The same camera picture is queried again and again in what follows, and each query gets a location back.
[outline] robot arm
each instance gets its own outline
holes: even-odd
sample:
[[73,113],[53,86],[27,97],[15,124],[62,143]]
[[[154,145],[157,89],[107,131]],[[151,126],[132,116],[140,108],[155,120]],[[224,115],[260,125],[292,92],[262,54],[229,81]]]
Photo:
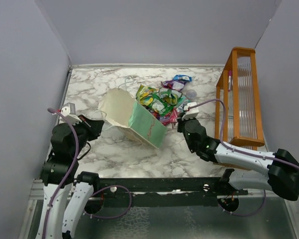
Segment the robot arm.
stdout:
[[[225,144],[229,147],[225,147],[220,140],[207,136],[205,127],[201,126],[195,118],[179,119],[177,131],[183,133],[189,150],[201,159],[215,163],[234,164],[252,170],[244,173],[236,172],[234,169],[227,171],[226,178],[233,188],[271,190],[284,199],[291,201],[298,199],[299,170],[266,159],[266,156],[270,156],[299,166],[288,151],[279,149],[276,153],[260,152],[228,143]],[[256,154],[261,155],[262,159],[252,156]]]

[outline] marble tabletop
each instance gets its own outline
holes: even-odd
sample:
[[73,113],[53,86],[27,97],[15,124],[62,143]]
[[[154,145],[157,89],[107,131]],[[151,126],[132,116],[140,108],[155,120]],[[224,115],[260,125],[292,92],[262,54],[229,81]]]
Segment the marble tabletop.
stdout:
[[[65,103],[75,103],[77,114],[101,119],[98,103],[108,89],[121,85],[135,96],[140,84],[159,87],[161,81],[176,74],[193,77],[184,92],[194,89],[197,102],[216,96],[216,83],[221,68],[113,68],[73,69]],[[214,136],[215,103],[199,108],[198,120]],[[201,160],[188,150],[184,137],[176,128],[167,127],[160,149],[127,139],[116,127],[102,132],[91,142],[91,151],[80,161],[76,174],[95,172],[100,177],[209,177],[221,176],[225,167]]]

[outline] candy wrapper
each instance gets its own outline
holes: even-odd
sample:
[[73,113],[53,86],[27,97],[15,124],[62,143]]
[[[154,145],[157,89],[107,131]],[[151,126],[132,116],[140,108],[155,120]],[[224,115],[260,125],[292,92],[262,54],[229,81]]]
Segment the candy wrapper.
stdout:
[[186,83],[187,81],[183,81],[183,80],[171,80],[171,81],[164,81],[161,83],[161,85],[165,88],[181,91],[182,89],[184,89]]
[[173,106],[177,105],[177,102],[182,95],[181,92],[168,88],[160,88],[159,90],[160,98]]
[[176,75],[173,78],[174,81],[178,81],[178,80],[184,80],[187,82],[191,82],[192,81],[192,77],[187,76],[187,75]]
[[163,101],[158,95],[158,93],[152,93],[148,96],[141,98],[140,104],[151,108],[155,112],[159,113],[160,116],[165,116],[174,107],[173,105]]
[[140,87],[136,93],[136,100],[140,101],[141,98],[148,96],[149,94],[155,93],[157,91],[158,91],[158,89],[156,89],[156,88],[148,87],[145,85],[140,85]]

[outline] white wall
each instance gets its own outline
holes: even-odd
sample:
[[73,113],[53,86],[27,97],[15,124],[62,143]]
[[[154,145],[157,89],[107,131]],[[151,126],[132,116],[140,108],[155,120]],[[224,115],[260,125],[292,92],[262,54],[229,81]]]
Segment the white wall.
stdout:
[[37,0],[73,64],[225,64],[254,48],[281,0]]
[[0,0],[0,239],[18,237],[68,66],[33,0]]
[[256,58],[269,149],[287,149],[299,161],[299,0],[282,1]]

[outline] purple cable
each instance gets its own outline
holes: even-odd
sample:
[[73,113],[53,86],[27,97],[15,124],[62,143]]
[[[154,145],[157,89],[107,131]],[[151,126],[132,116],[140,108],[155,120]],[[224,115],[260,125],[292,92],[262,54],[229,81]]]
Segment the purple cable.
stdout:
[[[55,199],[56,194],[58,193],[58,191],[60,190],[62,184],[65,182],[65,180],[67,179],[67,177],[69,176],[69,174],[71,173],[76,161],[77,161],[77,157],[79,154],[79,139],[78,139],[78,135],[75,132],[74,127],[72,126],[72,124],[63,116],[63,114],[61,114],[60,112],[56,111],[53,108],[48,108],[48,111],[50,113],[56,113],[57,115],[59,115],[62,119],[64,119],[64,121],[69,125],[70,129],[72,130],[73,136],[74,136],[74,140],[75,140],[75,153],[74,153],[74,157],[73,157],[73,161],[72,164],[70,165],[68,171],[66,172],[66,174],[64,175],[64,177],[62,178],[60,184],[58,185],[58,187],[55,189],[54,193],[52,194],[52,197],[48,203],[48,207],[51,208],[52,207],[52,203],[53,200]],[[46,210],[45,213],[45,218],[44,218],[44,224],[43,224],[43,232],[42,232],[42,239],[45,239],[45,234],[46,234],[46,226],[48,223],[48,219],[49,219],[49,213],[50,210]]]
[[[239,150],[239,149],[234,149],[228,145],[226,145],[223,141],[223,131],[224,131],[224,125],[225,125],[225,117],[226,117],[226,106],[224,104],[224,102],[220,99],[211,99],[211,100],[207,100],[207,101],[204,101],[202,103],[199,103],[195,106],[191,106],[191,107],[188,107],[188,110],[192,109],[192,108],[196,108],[198,106],[202,106],[204,104],[207,104],[209,102],[212,102],[212,101],[218,101],[222,104],[223,106],[223,120],[222,120],[222,123],[221,123],[221,127],[220,127],[220,133],[219,133],[219,141],[220,143],[227,149],[229,150],[234,150],[235,152],[238,152],[238,153],[241,153],[241,154],[244,154],[244,155],[248,155],[248,156],[252,156],[252,157],[256,157],[256,158],[261,158],[263,159],[262,155],[258,155],[258,154],[253,154],[253,153],[248,153],[248,152],[245,152],[245,151],[242,151],[242,150]],[[283,161],[281,159],[278,159],[278,158],[274,158],[274,157],[269,157],[269,156],[265,156],[265,159],[270,159],[270,160],[274,160],[274,161],[277,161],[277,162],[280,162],[280,163],[284,163],[286,165],[289,165],[291,167],[294,167],[295,169],[298,169],[299,170],[299,166],[293,164],[293,163],[289,163],[289,162],[286,162],[286,161]],[[264,190],[264,200],[263,200],[263,203],[262,205],[253,213],[250,213],[250,214],[246,214],[246,215],[241,215],[241,214],[234,214],[234,213],[231,213],[231,215],[234,215],[234,216],[239,216],[239,217],[248,217],[248,216],[252,216],[252,215],[255,215],[256,213],[260,212],[260,210],[263,208],[263,206],[265,205],[265,202],[266,202],[266,191]]]
[[95,192],[92,194],[91,197],[103,192],[104,190],[106,189],[109,189],[109,188],[113,188],[113,187],[117,187],[117,188],[123,188],[125,189],[125,191],[127,191],[127,193],[129,194],[129,197],[130,197],[130,202],[129,202],[129,205],[128,207],[126,208],[126,210],[124,212],[122,212],[121,214],[117,215],[117,216],[112,216],[112,217],[103,217],[103,216],[97,216],[97,215],[94,215],[94,214],[88,214],[87,212],[84,212],[84,214],[86,215],[89,215],[90,217],[94,217],[94,218],[100,218],[100,219],[115,219],[115,218],[119,218],[121,216],[124,216],[128,211],[129,209],[131,208],[131,205],[132,205],[132,195],[131,195],[131,192],[124,186],[120,186],[120,185],[111,185],[111,186],[107,186],[105,188],[102,188],[100,189],[99,191]]

